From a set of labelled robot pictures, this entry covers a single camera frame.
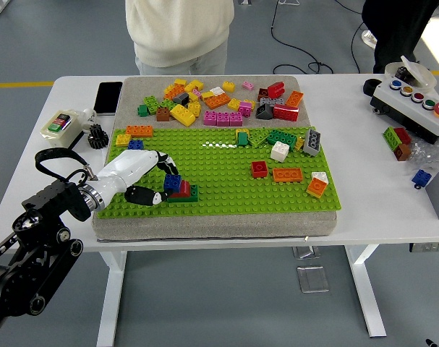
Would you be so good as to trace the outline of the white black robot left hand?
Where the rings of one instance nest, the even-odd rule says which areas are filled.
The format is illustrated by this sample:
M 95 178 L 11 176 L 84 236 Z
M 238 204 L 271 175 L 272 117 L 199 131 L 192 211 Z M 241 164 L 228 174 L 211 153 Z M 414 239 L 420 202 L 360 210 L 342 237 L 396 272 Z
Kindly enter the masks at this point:
M 179 172 L 173 159 L 166 153 L 156 150 L 124 150 L 119 156 L 108 163 L 96 176 L 80 188 L 91 210 L 101 211 L 106 208 L 114 195 L 123 193 L 124 198 L 133 204 L 153 206 L 166 201 L 177 187 L 164 187 L 157 192 L 136 183 L 154 167 L 165 171 L 169 176 Z

